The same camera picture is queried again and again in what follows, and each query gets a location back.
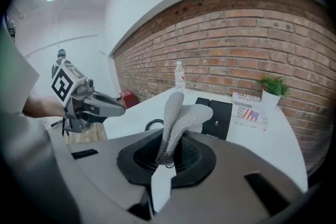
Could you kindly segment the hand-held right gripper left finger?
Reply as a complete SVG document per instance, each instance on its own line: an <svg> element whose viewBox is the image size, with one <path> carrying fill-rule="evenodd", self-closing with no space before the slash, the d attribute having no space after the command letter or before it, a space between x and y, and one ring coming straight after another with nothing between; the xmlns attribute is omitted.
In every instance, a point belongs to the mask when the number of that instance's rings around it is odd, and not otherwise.
<svg viewBox="0 0 336 224"><path fill-rule="evenodd" d="M157 136L161 130L105 141L65 146L65 180L78 206L80 224L165 224L165 214L145 220L140 210L147 189L134 185L120 172L117 155L126 146Z"/></svg>

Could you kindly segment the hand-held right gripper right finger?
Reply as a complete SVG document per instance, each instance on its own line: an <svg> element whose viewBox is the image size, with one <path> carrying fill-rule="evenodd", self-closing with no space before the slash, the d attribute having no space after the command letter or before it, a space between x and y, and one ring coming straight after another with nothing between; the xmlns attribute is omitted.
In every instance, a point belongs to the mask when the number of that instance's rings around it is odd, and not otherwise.
<svg viewBox="0 0 336 224"><path fill-rule="evenodd" d="M290 204L308 190L304 168L296 174L241 145L195 132L185 137L209 146L216 165L197 186L173 189L157 224L271 224L271 214L245 179L249 174L259 173Z"/></svg>

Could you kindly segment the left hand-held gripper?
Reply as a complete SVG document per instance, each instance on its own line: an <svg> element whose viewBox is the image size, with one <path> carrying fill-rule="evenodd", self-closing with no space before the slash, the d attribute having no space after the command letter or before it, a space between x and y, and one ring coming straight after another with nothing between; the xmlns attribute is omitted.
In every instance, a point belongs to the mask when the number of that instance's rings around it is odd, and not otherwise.
<svg viewBox="0 0 336 224"><path fill-rule="evenodd" d="M95 91L93 80L70 61L57 60L53 68L51 88L64 110L63 133L82 133L92 124L125 114L124 106L109 95Z"/></svg>

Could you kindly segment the grey cloth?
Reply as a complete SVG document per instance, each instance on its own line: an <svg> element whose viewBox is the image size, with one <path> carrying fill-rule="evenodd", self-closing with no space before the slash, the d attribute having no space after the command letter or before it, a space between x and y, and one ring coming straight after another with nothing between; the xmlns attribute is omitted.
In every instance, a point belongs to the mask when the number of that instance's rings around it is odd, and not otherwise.
<svg viewBox="0 0 336 224"><path fill-rule="evenodd" d="M173 164L174 153L185 131L197 128L213 116L212 108L202 104L184 105L184 93L173 92L164 107L164 129L155 159L158 165Z"/></svg>

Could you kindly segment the person's left forearm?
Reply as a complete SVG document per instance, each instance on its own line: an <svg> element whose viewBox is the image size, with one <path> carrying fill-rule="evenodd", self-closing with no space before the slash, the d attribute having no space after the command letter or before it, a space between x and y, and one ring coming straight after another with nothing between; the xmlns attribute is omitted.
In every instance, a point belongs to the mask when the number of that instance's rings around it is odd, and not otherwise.
<svg viewBox="0 0 336 224"><path fill-rule="evenodd" d="M30 118L45 118L51 116L64 117L64 108L55 97L38 97L30 95L23 107L22 113Z"/></svg>

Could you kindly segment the black box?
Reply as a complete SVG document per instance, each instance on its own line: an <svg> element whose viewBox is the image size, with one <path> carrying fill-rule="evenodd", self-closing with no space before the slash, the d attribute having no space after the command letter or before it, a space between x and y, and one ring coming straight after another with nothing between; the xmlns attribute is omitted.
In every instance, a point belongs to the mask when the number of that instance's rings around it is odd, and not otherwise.
<svg viewBox="0 0 336 224"><path fill-rule="evenodd" d="M212 118L207 122L206 133L226 140L232 115L231 103L212 100L209 107L213 110Z"/></svg>

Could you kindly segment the red box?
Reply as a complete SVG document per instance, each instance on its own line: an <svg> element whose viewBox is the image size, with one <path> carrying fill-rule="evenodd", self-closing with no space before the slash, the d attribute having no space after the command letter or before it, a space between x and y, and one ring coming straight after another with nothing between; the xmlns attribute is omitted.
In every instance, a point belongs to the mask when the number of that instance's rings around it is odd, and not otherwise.
<svg viewBox="0 0 336 224"><path fill-rule="evenodd" d="M123 105L126 109L129 109L138 104L138 99L130 90L124 90L120 92L120 97Z"/></svg>

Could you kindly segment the clear plastic water bottle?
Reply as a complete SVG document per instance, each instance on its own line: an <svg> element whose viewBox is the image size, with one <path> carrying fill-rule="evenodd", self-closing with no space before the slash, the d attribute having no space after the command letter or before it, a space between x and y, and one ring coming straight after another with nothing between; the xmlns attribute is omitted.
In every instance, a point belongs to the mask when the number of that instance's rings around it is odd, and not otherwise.
<svg viewBox="0 0 336 224"><path fill-rule="evenodd" d="M185 83L185 71L181 61L176 62L175 69L175 87L177 91L183 92L185 91L186 83Z"/></svg>

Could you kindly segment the white flag print book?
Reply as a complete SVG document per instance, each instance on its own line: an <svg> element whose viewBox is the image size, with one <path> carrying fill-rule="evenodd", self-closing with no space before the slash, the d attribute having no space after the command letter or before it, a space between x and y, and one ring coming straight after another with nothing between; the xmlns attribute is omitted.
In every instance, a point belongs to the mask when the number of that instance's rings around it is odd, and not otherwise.
<svg viewBox="0 0 336 224"><path fill-rule="evenodd" d="M266 131L268 116L259 97L233 92L231 121L235 124Z"/></svg>

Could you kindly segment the green plant in white pot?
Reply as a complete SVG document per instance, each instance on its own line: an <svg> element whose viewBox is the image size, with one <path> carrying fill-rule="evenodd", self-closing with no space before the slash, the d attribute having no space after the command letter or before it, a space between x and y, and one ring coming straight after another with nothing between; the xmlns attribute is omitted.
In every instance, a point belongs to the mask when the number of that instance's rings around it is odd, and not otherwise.
<svg viewBox="0 0 336 224"><path fill-rule="evenodd" d="M257 82L262 87L261 103L267 111L274 110L281 97L286 97L290 92L290 87L284 83L284 77L266 75Z"/></svg>

